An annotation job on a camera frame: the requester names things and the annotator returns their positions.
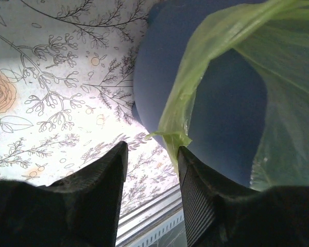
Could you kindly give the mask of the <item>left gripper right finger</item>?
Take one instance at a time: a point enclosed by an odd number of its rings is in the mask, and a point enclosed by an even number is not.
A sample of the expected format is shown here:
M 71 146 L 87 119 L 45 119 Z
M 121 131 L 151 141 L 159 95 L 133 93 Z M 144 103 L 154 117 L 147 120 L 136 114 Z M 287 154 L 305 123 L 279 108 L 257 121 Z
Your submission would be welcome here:
M 188 246 L 309 246 L 309 186 L 257 191 L 178 151 Z

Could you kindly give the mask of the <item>green trash bag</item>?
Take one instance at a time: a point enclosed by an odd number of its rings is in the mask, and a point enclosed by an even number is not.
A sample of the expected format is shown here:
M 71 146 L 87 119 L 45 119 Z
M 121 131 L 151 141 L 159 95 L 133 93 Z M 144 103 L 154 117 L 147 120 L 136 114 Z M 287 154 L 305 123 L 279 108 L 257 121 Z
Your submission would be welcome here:
M 240 4 L 208 15 L 190 37 L 156 135 L 174 168 L 189 136 L 200 81 L 215 59 L 238 52 L 263 83 L 264 130 L 251 156 L 251 187 L 309 186 L 309 1 Z

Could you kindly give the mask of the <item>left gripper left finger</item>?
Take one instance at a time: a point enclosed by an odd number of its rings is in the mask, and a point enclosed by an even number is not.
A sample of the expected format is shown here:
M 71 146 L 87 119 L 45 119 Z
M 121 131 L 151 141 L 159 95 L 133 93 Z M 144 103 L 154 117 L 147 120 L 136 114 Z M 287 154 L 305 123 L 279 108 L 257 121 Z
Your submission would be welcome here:
M 49 186 L 0 180 L 0 246 L 115 246 L 128 145 Z

